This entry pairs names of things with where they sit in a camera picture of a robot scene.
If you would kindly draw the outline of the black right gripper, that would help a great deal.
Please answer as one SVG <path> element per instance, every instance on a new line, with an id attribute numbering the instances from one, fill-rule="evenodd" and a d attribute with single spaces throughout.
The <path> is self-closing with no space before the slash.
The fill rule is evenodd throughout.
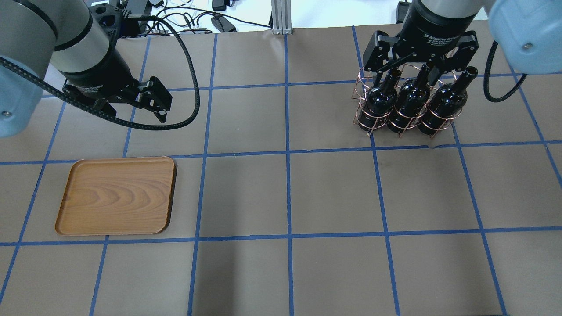
<path id="1" fill-rule="evenodd" d="M 386 64 L 433 60 L 433 84 L 453 70 L 462 71 L 479 48 L 475 31 L 468 31 L 476 16 L 475 4 L 412 4 L 402 29 L 395 36 L 375 31 L 363 52 L 363 70 L 379 85 Z M 456 48 L 456 52 L 446 54 Z"/>

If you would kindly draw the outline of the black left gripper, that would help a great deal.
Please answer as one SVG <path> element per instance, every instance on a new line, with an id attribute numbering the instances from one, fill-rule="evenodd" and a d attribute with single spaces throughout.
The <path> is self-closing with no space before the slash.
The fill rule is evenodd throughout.
<path id="1" fill-rule="evenodd" d="M 63 91 L 82 104 L 105 109 L 105 103 L 130 104 L 152 112 L 165 123 L 173 97 L 157 77 L 139 82 L 119 52 L 110 52 L 92 68 L 70 73 L 62 72 L 69 84 Z"/>

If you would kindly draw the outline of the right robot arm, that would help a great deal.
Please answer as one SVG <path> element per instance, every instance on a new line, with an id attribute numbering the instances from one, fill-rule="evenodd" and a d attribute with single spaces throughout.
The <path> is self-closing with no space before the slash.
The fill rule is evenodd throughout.
<path id="1" fill-rule="evenodd" d="M 515 70 L 528 75 L 561 70 L 559 0 L 413 0 L 395 36 L 373 33 L 363 70 L 381 78 L 392 68 L 429 62 L 432 84 L 464 70 L 479 49 L 480 11 L 486 12 L 490 38 Z"/>

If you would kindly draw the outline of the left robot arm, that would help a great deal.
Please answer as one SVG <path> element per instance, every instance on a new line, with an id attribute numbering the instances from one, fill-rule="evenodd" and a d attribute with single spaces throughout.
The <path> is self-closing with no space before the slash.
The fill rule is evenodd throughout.
<path id="1" fill-rule="evenodd" d="M 28 126 L 44 92 L 121 126 L 174 129 L 169 91 L 156 77 L 135 79 L 116 48 L 144 20 L 118 0 L 3 0 L 1 136 Z"/>

